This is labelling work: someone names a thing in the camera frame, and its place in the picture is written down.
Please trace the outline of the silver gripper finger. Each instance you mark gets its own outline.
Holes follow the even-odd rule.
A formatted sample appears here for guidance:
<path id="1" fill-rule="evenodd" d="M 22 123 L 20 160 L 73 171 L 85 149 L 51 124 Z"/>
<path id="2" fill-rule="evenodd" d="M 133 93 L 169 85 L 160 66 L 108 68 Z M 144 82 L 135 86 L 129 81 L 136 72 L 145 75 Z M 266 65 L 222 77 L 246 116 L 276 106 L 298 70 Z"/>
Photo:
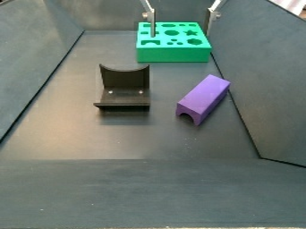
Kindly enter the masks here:
<path id="1" fill-rule="evenodd" d="M 215 0 L 211 7 L 207 8 L 207 19 L 204 23 L 206 35 L 210 34 L 212 22 L 220 17 L 220 8 L 226 0 Z"/>
<path id="2" fill-rule="evenodd" d="M 155 10 L 151 7 L 148 0 L 140 0 L 141 6 L 144 8 L 144 12 L 141 13 L 141 17 L 151 23 L 151 37 L 155 37 Z"/>

